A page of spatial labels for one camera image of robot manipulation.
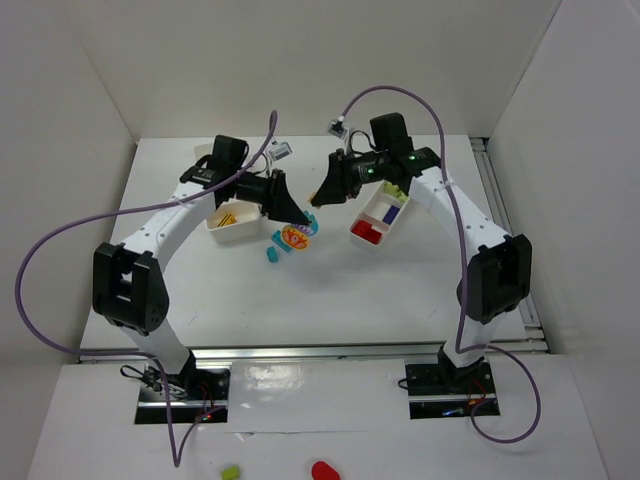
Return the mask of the multicolour lego tower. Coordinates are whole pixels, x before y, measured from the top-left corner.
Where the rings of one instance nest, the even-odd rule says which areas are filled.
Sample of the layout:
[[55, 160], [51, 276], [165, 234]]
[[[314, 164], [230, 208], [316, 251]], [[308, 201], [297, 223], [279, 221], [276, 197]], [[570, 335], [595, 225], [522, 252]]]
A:
[[314, 214], [305, 213], [307, 224], [289, 224], [285, 225], [281, 230], [281, 240], [287, 247], [302, 251], [306, 250], [311, 243], [311, 238], [315, 236], [319, 230], [319, 224]]

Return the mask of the lime green lego brick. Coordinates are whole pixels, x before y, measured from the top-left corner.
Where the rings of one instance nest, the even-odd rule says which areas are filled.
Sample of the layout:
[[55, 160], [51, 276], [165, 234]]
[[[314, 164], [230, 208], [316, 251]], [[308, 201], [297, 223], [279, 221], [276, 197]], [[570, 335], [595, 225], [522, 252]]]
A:
[[399, 198], [403, 195], [402, 190], [397, 186], [389, 182], [385, 182], [383, 186], [384, 192], [390, 196]]

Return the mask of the red sloped lego brick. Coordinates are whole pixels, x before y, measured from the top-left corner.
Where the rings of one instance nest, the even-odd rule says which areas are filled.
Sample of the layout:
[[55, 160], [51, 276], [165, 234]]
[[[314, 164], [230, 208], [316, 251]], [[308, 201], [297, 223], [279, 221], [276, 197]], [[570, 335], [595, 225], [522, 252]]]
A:
[[372, 227], [372, 224], [370, 222], [359, 219], [352, 225], [351, 233], [357, 237], [362, 238], [362, 232], [366, 230], [368, 227]]

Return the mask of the purple lego plate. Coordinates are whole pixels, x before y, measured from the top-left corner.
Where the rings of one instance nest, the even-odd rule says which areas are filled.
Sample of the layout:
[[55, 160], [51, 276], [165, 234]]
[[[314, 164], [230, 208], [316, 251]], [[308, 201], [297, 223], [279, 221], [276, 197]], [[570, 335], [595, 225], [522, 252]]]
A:
[[382, 222], [387, 224], [387, 225], [392, 225], [395, 218], [397, 217], [397, 215], [400, 212], [400, 208], [397, 206], [390, 206], [388, 211], [385, 213]]

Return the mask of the orange lego brick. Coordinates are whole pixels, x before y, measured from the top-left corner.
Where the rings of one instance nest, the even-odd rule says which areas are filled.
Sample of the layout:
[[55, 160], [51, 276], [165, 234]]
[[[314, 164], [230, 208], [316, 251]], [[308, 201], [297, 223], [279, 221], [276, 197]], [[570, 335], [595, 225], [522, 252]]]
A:
[[217, 227], [222, 228], [225, 226], [234, 225], [236, 223], [237, 223], [236, 216], [233, 213], [228, 213], [219, 220]]

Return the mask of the red curved lego brick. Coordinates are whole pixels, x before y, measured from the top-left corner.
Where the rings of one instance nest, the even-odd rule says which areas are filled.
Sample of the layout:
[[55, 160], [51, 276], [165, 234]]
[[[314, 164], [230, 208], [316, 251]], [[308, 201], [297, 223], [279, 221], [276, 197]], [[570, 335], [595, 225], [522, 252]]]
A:
[[368, 227], [362, 232], [362, 238], [373, 245], [378, 245], [381, 242], [382, 236], [383, 233], [373, 227]]

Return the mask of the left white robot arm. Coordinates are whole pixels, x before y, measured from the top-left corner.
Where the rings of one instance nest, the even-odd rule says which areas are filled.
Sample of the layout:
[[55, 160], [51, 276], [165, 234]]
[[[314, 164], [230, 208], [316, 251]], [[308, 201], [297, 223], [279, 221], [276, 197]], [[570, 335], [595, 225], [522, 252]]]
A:
[[164, 271], [173, 255], [231, 199], [259, 206], [261, 215], [272, 221], [308, 220], [289, 193], [285, 172], [245, 172], [247, 153], [246, 141], [216, 136], [211, 153], [181, 175], [167, 207], [122, 242], [103, 243], [94, 252], [93, 310], [159, 361], [169, 383], [184, 391], [198, 389], [212, 377], [197, 368], [193, 352], [167, 319], [170, 299]]

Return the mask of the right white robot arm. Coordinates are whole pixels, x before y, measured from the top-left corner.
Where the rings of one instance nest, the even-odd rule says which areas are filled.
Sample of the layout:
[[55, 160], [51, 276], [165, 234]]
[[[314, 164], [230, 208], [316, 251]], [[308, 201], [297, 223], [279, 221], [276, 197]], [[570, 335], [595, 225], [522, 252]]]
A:
[[370, 127], [371, 150], [329, 154], [327, 175], [311, 204], [343, 204], [357, 197], [363, 185], [388, 181], [457, 241], [460, 319], [454, 337], [438, 352], [441, 378], [453, 384], [479, 368], [500, 319], [529, 295], [532, 244], [490, 220], [449, 175], [443, 155], [416, 148], [401, 114], [378, 116]]

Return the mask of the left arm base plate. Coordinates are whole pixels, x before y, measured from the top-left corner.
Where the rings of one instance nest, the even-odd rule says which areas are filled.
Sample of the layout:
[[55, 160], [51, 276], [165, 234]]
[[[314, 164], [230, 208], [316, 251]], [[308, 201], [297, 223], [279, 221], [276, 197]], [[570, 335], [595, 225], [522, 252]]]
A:
[[[209, 370], [212, 378], [194, 393], [169, 385], [169, 398], [173, 422], [193, 423], [202, 416], [203, 423], [221, 424], [228, 421], [228, 397], [231, 370], [229, 367]], [[151, 368], [140, 371], [123, 366], [121, 375], [140, 383], [134, 423], [136, 425], [165, 425], [167, 423], [165, 391], [159, 375]]]

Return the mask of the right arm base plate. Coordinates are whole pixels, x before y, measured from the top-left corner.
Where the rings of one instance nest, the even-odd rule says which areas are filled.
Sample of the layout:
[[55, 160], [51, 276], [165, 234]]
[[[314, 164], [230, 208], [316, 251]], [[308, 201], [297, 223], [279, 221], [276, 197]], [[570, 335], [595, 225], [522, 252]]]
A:
[[408, 395], [412, 420], [469, 417], [476, 408], [477, 416], [499, 416], [500, 407], [487, 361], [462, 379], [447, 382], [438, 364], [405, 365], [405, 376], [397, 386]]

